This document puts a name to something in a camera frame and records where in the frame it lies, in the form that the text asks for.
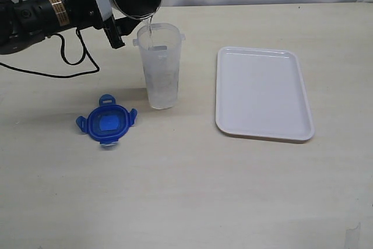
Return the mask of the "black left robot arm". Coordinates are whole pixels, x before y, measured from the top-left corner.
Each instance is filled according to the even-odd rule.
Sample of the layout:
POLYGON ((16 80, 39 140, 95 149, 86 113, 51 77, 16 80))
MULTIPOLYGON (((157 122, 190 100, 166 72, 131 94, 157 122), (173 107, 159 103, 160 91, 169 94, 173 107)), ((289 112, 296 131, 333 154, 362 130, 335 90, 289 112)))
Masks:
POLYGON ((110 0, 1 0, 1 54, 20 52, 65 30, 90 27, 104 30, 117 49, 139 23, 130 17, 115 19, 110 0))

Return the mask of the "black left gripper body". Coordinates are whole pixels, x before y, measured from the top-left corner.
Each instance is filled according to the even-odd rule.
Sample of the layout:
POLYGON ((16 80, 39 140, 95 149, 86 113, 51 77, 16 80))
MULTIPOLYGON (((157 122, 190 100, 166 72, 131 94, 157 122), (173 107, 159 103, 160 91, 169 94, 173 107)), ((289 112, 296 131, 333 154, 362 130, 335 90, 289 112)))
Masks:
POLYGON ((67 0, 74 24, 80 29, 94 27, 93 10, 89 0, 67 0))

